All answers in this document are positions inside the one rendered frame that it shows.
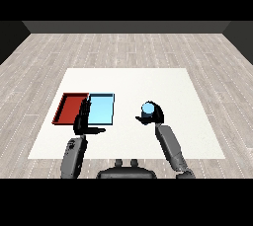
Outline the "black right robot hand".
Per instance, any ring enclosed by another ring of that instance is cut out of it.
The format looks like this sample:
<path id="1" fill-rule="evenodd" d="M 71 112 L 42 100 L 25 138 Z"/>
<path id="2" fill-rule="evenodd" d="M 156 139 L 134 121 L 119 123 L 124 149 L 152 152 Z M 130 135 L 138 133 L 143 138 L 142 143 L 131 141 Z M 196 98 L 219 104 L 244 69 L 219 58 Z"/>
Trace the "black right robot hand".
<path id="1" fill-rule="evenodd" d="M 164 113 L 163 113 L 163 110 L 161 109 L 161 107 L 152 101 L 148 101 L 148 102 L 150 102 L 154 105 L 153 116 L 145 118 L 140 115 L 140 116 L 137 116 L 136 119 L 139 120 L 144 125 L 148 125 L 150 123 L 155 123 L 155 124 L 163 123 L 164 122 Z"/>

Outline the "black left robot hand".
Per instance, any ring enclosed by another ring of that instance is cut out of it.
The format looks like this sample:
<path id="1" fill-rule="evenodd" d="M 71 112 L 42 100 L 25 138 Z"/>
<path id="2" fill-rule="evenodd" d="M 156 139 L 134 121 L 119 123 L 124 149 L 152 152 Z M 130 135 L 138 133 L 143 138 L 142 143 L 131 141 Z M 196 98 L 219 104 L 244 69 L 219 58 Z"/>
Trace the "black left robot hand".
<path id="1" fill-rule="evenodd" d="M 81 102 L 79 113 L 74 119 L 73 131 L 76 135 L 99 134 L 105 132 L 105 128 L 90 127 L 88 124 L 91 102 L 84 99 Z"/>

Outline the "small blue can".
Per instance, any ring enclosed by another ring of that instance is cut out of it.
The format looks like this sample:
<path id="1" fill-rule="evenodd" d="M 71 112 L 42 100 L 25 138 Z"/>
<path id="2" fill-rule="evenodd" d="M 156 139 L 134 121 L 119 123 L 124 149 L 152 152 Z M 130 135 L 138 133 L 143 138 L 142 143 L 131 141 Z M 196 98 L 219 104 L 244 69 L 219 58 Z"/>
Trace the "small blue can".
<path id="1" fill-rule="evenodd" d="M 148 118 L 152 117 L 154 113 L 154 105 L 150 102 L 146 102 L 145 104 L 142 105 L 141 107 L 141 116 Z"/>

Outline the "red shallow open box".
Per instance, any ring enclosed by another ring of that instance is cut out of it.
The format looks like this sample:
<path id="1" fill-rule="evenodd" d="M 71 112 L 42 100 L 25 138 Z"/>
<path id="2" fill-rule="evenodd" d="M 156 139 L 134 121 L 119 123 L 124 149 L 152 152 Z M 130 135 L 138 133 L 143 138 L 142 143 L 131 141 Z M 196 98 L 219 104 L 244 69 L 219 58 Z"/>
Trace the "red shallow open box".
<path id="1" fill-rule="evenodd" d="M 64 93 L 55 112 L 52 124 L 73 125 L 79 114 L 81 103 L 87 99 L 88 93 Z"/>

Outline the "light blue shallow open box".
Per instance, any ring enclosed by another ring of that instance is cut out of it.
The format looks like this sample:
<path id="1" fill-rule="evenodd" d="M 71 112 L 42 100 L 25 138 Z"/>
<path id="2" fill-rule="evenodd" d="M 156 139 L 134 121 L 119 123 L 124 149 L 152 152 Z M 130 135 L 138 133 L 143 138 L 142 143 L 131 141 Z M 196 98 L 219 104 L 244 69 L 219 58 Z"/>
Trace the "light blue shallow open box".
<path id="1" fill-rule="evenodd" d="M 90 125 L 112 125 L 115 95 L 112 93 L 91 93 L 88 123 Z"/>

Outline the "dark grey robot body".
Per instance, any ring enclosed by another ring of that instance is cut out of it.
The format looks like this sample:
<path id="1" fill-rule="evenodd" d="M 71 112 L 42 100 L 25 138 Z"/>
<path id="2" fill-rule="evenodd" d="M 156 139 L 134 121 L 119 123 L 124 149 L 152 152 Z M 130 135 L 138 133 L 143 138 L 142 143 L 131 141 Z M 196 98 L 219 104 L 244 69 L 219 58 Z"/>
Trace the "dark grey robot body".
<path id="1" fill-rule="evenodd" d="M 156 179 L 156 175 L 153 171 L 140 168 L 136 159 L 130 160 L 129 167 L 124 167 L 123 160 L 117 159 L 115 166 L 100 171 L 97 179 Z"/>

